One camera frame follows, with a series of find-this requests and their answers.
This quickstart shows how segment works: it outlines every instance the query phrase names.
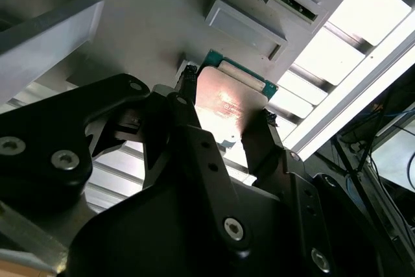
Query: white panel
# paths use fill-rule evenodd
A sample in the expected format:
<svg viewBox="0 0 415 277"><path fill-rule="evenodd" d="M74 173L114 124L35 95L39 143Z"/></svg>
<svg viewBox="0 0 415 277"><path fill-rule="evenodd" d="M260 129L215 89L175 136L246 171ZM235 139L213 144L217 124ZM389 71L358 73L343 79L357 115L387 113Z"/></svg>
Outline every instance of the white panel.
<svg viewBox="0 0 415 277"><path fill-rule="evenodd" d="M267 6L274 9L276 12L281 12L281 10L287 10L289 13L290 19L295 21L297 24L301 25L304 29L315 33L323 22L327 19L328 11L320 6L318 3L315 3L312 0L294 0L295 2L302 5L304 8L308 9L312 14L315 15L313 19L305 17L301 12L293 10L291 7L287 6L283 1L278 0L263 0Z"/></svg>
<svg viewBox="0 0 415 277"><path fill-rule="evenodd" d="M358 50L328 30L321 29L295 64L336 86L363 58Z"/></svg>
<svg viewBox="0 0 415 277"><path fill-rule="evenodd" d="M14 107L12 105L3 104L3 105L0 106L0 114L5 113L5 112L9 112L13 109L14 109Z"/></svg>
<svg viewBox="0 0 415 277"><path fill-rule="evenodd" d="M313 106L284 88L278 91L271 98L269 105L286 110L300 118L306 118L313 110Z"/></svg>
<svg viewBox="0 0 415 277"><path fill-rule="evenodd" d="M378 45L409 12L402 0L344 0L329 22Z"/></svg>
<svg viewBox="0 0 415 277"><path fill-rule="evenodd" d="M92 170L92 175L89 181L125 196L132 196L143 189L142 185L128 181L125 178L121 178L95 167Z"/></svg>
<svg viewBox="0 0 415 277"><path fill-rule="evenodd" d="M109 152L96 161L144 180L144 161L124 152Z"/></svg>
<svg viewBox="0 0 415 277"><path fill-rule="evenodd" d="M287 46L285 38L264 27L222 0L216 0L206 17L209 26L257 49L275 61Z"/></svg>
<svg viewBox="0 0 415 277"><path fill-rule="evenodd" d="M320 104L327 97L327 92L289 70L281 77L278 84L313 105Z"/></svg>

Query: black metal bracket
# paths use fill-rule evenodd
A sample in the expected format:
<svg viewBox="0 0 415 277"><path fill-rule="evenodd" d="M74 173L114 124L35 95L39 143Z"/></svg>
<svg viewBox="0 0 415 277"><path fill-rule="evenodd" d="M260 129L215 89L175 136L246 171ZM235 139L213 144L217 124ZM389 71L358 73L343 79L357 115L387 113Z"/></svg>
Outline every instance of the black metal bracket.
<svg viewBox="0 0 415 277"><path fill-rule="evenodd" d="M0 154L0 199L39 209L74 203L91 175L91 155L111 147L99 140L112 114L140 107L148 95L138 79L118 75L0 115L0 138L23 144L16 150L11 139L11 154Z"/></svg>

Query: cable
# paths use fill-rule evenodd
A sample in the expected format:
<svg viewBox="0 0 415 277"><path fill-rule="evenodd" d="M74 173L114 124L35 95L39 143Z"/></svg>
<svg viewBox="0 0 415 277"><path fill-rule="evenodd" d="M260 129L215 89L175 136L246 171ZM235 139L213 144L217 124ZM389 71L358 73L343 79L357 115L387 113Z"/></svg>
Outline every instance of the cable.
<svg viewBox="0 0 415 277"><path fill-rule="evenodd" d="M412 180L410 179L410 166L412 165L412 161L415 158L415 152L412 154L412 156L409 158L408 164L407 164L407 178L409 181L409 184L412 186L412 188L415 190L414 184L412 183Z"/></svg>
<svg viewBox="0 0 415 277"><path fill-rule="evenodd" d="M408 239L409 239L410 245L412 247L412 250L415 251L415 245L414 245L414 242L412 241L412 237L411 237L411 235L409 233L409 229L408 229L407 222L406 222L405 218L403 217L402 213L400 212L400 210L395 205L395 202L390 198L390 195L389 195L388 191L383 186L383 183L382 183L382 180L381 180L381 176L379 175L379 171L377 170L376 163L375 163L374 159L372 158L372 153L369 153L369 158L370 158L370 161L371 161L371 163L372 163L372 165L373 165L373 167L375 169L376 177L377 177L377 180L378 180L378 182L379 182L379 184L381 186L381 189L382 189L383 193L385 194L386 198L389 200L389 202L392 205L392 207L395 209L395 211L397 212L397 214L401 218L401 221L403 223L403 227L405 227L405 231L406 231L406 233L408 235Z"/></svg>
<svg viewBox="0 0 415 277"><path fill-rule="evenodd" d="M397 126L397 125L392 125L392 126L394 126L395 128L401 129L402 131L408 132L409 134L412 134L413 136L415 136L415 133L413 133L413 132L411 132L411 131L409 131L405 128L402 128L401 126Z"/></svg>
<svg viewBox="0 0 415 277"><path fill-rule="evenodd" d="M377 115L379 112L371 112L371 113L361 113L359 115ZM391 114L386 114L385 117L395 117L395 116L399 116L402 114L410 114L410 113L415 113L415 108L412 110L405 110L403 112L399 112L399 113L391 113Z"/></svg>
<svg viewBox="0 0 415 277"><path fill-rule="evenodd" d="M395 116L399 116L399 115L402 115L402 114L408 114L408 113L415 113L415 109L413 109L413 110L407 110L407 111L400 112L400 113L395 113L395 114L387 114L385 116L387 116L387 117L395 117Z"/></svg>

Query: screw hole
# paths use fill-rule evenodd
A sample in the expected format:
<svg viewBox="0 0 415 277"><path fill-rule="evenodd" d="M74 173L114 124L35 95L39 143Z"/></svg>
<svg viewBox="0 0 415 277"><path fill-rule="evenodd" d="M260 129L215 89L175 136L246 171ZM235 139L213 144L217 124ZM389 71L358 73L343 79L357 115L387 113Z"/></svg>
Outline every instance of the screw hole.
<svg viewBox="0 0 415 277"><path fill-rule="evenodd" d="M217 171L219 170L218 166L217 166L217 165L215 165L214 163L209 163L207 166L208 166L208 167L209 167L209 169L211 169L212 171L217 172Z"/></svg>
<svg viewBox="0 0 415 277"><path fill-rule="evenodd" d="M317 215L317 213L315 212L315 210L314 209L312 209L312 207L310 207L310 206L307 206L307 211L312 215L312 216L316 216Z"/></svg>
<svg viewBox="0 0 415 277"><path fill-rule="evenodd" d="M313 197L313 194L308 189L304 189L304 193L310 198Z"/></svg>
<svg viewBox="0 0 415 277"><path fill-rule="evenodd" d="M236 225L234 225L234 224L230 224L230 225L229 225L229 229L230 229L233 233L235 233L235 234L238 234L238 233L239 233L238 226L236 226Z"/></svg>
<svg viewBox="0 0 415 277"><path fill-rule="evenodd" d="M14 151L15 149L18 148L18 144L16 142L12 142L12 141L4 142L2 146L3 146L4 149L10 149L12 151Z"/></svg>
<svg viewBox="0 0 415 277"><path fill-rule="evenodd" d="M72 157L70 157L69 155L62 155L61 157L59 157L59 161L63 163L71 163Z"/></svg>

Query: silver bolt head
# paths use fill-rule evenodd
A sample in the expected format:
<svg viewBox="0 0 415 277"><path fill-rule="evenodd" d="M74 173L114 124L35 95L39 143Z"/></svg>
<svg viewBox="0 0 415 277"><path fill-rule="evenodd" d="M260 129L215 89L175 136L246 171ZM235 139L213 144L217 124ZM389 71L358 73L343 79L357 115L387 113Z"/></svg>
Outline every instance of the silver bolt head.
<svg viewBox="0 0 415 277"><path fill-rule="evenodd" d="M291 157L296 161L300 161L300 157L295 152L290 152Z"/></svg>
<svg viewBox="0 0 415 277"><path fill-rule="evenodd" d="M226 233L228 233L233 240L240 241L244 237L244 229L242 225L233 217L225 219L224 228Z"/></svg>
<svg viewBox="0 0 415 277"><path fill-rule="evenodd" d="M14 136L4 136L0 138L0 155L14 156L26 149L26 143Z"/></svg>
<svg viewBox="0 0 415 277"><path fill-rule="evenodd" d="M73 170L79 165L79 157L73 151L57 151L52 155L53 166L61 170Z"/></svg>
<svg viewBox="0 0 415 277"><path fill-rule="evenodd" d="M181 102L182 104L187 104L187 101L182 97L177 97L177 101Z"/></svg>
<svg viewBox="0 0 415 277"><path fill-rule="evenodd" d="M314 264L317 265L322 272L325 272L326 274L330 272L330 264L323 253L313 248L311 250L311 258L313 259Z"/></svg>
<svg viewBox="0 0 415 277"><path fill-rule="evenodd" d="M135 82L131 82L130 87L137 90L137 91L141 91L143 89L143 87L141 87L139 84L137 84Z"/></svg>

